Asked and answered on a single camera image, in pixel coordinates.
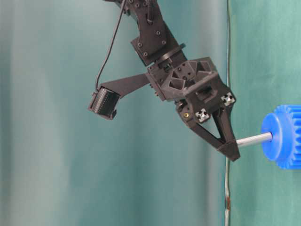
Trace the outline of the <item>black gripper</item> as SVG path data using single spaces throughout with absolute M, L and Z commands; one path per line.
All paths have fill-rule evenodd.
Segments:
M 161 100 L 174 101 L 182 121 L 198 136 L 231 161 L 240 158 L 230 113 L 236 98 L 220 78 L 208 57 L 183 61 L 154 63 L 147 78 Z M 216 138 L 202 124 L 213 118 L 219 131 Z

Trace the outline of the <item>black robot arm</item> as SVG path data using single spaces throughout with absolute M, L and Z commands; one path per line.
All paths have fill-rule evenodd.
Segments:
M 118 0 L 121 13 L 136 19 L 139 36 L 132 40 L 146 73 L 95 85 L 89 110 L 111 120 L 116 104 L 146 84 L 161 100 L 173 101 L 182 121 L 232 161 L 240 157 L 230 123 L 235 96 L 208 57 L 188 60 L 163 20 L 155 0 Z

